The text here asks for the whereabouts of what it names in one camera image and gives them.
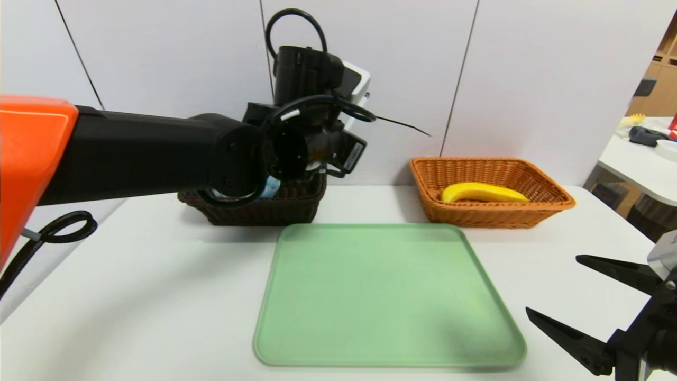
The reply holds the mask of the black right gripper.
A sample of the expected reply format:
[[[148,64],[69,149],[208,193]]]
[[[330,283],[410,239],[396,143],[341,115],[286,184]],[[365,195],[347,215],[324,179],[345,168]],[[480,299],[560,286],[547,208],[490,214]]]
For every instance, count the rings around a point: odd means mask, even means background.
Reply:
[[[675,269],[662,279],[649,265],[586,254],[575,259],[650,296],[627,330],[611,336],[615,366],[606,342],[527,307],[532,324],[595,376],[611,375],[613,368],[616,380],[646,380],[656,370],[675,375]]]

